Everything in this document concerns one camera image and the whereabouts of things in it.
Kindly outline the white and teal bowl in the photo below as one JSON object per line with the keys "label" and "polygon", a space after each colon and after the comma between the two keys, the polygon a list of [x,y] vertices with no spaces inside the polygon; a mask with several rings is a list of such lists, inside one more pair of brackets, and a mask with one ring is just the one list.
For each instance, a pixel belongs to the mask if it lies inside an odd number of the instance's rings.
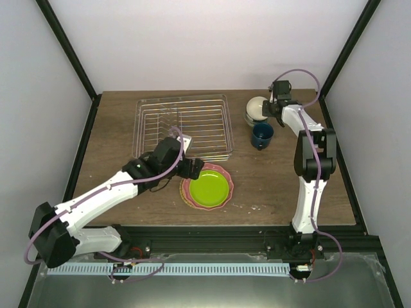
{"label": "white and teal bowl", "polygon": [[267,122],[268,117],[263,116],[263,102],[266,100],[263,96],[256,96],[247,102],[244,118],[249,126]]}

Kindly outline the chrome wire dish rack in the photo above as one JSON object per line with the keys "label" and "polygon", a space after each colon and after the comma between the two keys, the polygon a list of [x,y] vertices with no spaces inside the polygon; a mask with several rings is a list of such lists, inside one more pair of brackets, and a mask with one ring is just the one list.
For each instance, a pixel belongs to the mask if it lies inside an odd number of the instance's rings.
{"label": "chrome wire dish rack", "polygon": [[192,139],[189,158],[205,162],[228,160],[234,149],[226,96],[208,94],[174,98],[142,99],[137,102],[133,156],[155,149],[176,126]]}

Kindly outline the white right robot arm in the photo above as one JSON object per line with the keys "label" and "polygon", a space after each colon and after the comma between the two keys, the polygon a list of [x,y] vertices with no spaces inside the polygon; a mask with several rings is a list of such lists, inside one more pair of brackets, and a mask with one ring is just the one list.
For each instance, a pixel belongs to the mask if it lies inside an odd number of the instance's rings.
{"label": "white right robot arm", "polygon": [[291,84],[287,80],[272,82],[270,99],[263,102],[262,113],[276,118],[282,127],[288,126],[297,137],[293,166],[299,177],[299,195],[292,219],[296,236],[285,242],[286,253],[294,259],[301,258],[308,251],[306,239],[314,235],[327,237],[341,249],[338,240],[320,231],[317,225],[322,193],[337,167],[335,131],[314,121],[305,108],[292,99]]}

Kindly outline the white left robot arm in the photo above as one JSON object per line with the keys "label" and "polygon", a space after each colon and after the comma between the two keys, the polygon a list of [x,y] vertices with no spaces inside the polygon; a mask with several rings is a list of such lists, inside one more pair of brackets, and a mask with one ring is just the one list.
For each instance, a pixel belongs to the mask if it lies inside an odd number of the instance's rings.
{"label": "white left robot arm", "polygon": [[119,225],[86,228],[86,225],[114,206],[157,187],[164,179],[179,176],[196,180],[204,166],[199,158],[186,152],[192,138],[187,135],[166,137],[153,151],[129,161],[112,178],[89,192],[59,205],[44,202],[35,209],[29,231],[29,247],[38,257],[28,264],[44,262],[56,268],[72,257],[102,253],[108,258],[124,259],[130,255],[130,236]]}

